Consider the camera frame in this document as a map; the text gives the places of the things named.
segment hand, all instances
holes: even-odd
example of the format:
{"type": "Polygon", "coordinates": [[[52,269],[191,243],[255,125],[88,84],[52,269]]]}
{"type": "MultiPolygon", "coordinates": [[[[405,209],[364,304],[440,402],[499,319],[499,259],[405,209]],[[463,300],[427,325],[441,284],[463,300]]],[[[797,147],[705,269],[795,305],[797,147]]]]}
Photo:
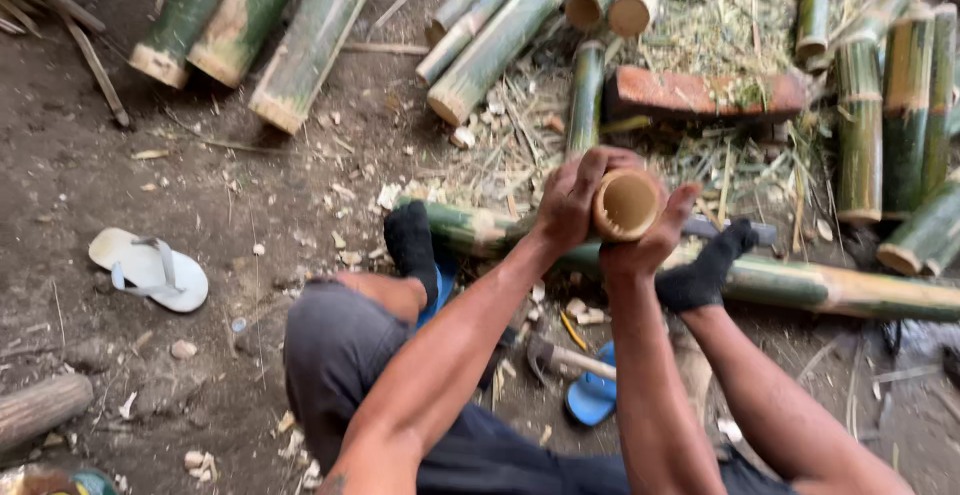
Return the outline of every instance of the hand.
{"type": "Polygon", "coordinates": [[[720,290],[727,272],[740,255],[760,241],[750,221],[740,219],[720,232],[690,264],[684,264],[656,276],[656,296],[675,313],[704,305],[723,305],[720,290]]]}
{"type": "Polygon", "coordinates": [[[600,248],[600,269],[607,284],[653,279],[657,268],[680,243],[684,222],[700,193],[700,185],[687,183],[678,187],[653,227],[636,242],[604,244],[600,248]]]}
{"type": "Polygon", "coordinates": [[[531,234],[542,236],[558,255],[582,244],[591,228],[594,193],[603,175],[643,164],[630,150],[601,146],[561,165],[547,178],[531,234]]]}

